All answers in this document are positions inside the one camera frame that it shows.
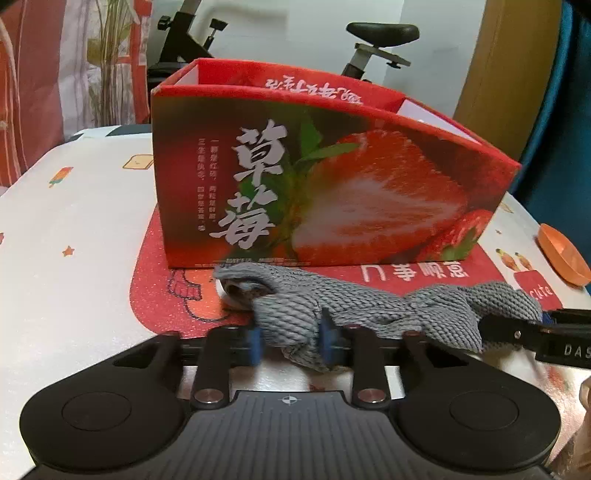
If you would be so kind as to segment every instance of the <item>crosshair logo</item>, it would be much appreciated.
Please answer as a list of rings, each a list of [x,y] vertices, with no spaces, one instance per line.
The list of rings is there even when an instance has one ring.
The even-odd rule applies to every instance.
[[[293,405],[294,403],[296,403],[299,400],[299,398],[295,398],[292,397],[291,395],[288,395],[286,397],[283,397],[281,399],[281,401],[286,404],[286,405]]]

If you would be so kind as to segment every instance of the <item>curtain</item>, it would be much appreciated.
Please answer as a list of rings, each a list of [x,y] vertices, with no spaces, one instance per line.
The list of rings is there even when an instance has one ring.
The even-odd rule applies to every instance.
[[[591,24],[568,4],[562,20],[553,75],[513,192],[591,264]]]
[[[18,0],[0,16],[0,186],[82,128],[148,118],[151,0]]]

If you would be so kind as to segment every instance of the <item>white tablecloth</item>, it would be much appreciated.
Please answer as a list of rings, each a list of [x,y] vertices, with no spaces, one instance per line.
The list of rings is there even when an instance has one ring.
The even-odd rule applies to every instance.
[[[151,138],[146,134],[92,136],[91,131],[51,150],[0,197],[3,479],[19,478],[33,467],[18,418],[35,392],[153,335],[130,308],[129,286],[156,203],[154,173],[153,168],[122,168],[133,155],[151,153]],[[49,188],[48,182],[62,167],[73,168]],[[495,254],[497,248],[526,256],[564,307],[591,309],[587,292],[567,286],[536,247],[535,220],[510,195],[504,203],[480,244],[507,282],[518,287],[513,272]],[[73,252],[64,256],[68,247]],[[506,371],[538,385],[547,386],[552,376],[529,352],[500,362]],[[575,423],[580,422],[583,409],[576,396],[590,372],[562,367],[556,371],[563,381],[557,387],[558,406],[563,414],[572,414]],[[388,376],[392,395],[402,396],[396,368],[388,367]],[[350,373],[306,371],[272,353],[256,369],[234,369],[232,387],[298,391],[314,384],[348,392],[350,379]],[[181,395],[187,394],[188,385],[187,380]],[[573,428],[576,425],[569,426],[569,432]],[[566,441],[564,436],[559,444]]]

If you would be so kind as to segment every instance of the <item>blue fabric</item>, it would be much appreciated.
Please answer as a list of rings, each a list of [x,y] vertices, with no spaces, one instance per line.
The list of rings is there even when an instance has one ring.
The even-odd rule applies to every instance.
[[[575,17],[569,65],[540,146],[516,191],[539,223],[591,264],[591,25]]]
[[[530,166],[535,153],[542,142],[544,132],[548,127],[550,121],[550,115],[554,110],[560,85],[564,78],[564,72],[566,71],[567,60],[569,58],[569,47],[573,34],[573,7],[567,3],[562,4],[562,15],[560,19],[560,32],[558,34],[558,45],[556,47],[556,55],[554,56],[554,64],[552,66],[552,72],[550,73],[550,79],[548,80],[548,86],[546,87],[546,93],[540,112],[535,120],[534,128],[530,133],[530,138],[527,141],[525,150],[521,154],[521,170],[515,177],[513,184],[509,191],[514,193],[523,179],[525,172]]]

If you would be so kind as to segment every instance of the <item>white wall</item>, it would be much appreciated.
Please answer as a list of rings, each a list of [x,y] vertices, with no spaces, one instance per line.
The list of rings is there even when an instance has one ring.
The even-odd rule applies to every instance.
[[[158,61],[165,38],[165,32],[158,31],[155,24],[162,15],[173,17],[181,3],[154,0],[148,64]],[[228,26],[216,34],[211,48],[215,57],[271,61],[341,73],[353,55],[356,41],[346,32],[347,23],[397,23],[403,3],[404,0],[203,0],[191,34],[203,42],[210,30],[210,20],[219,18],[227,21]],[[382,83],[387,68],[385,61],[374,58],[365,78]]]
[[[486,0],[405,0],[401,23],[421,37],[392,50],[412,65],[388,69],[384,85],[453,116],[460,98]]]

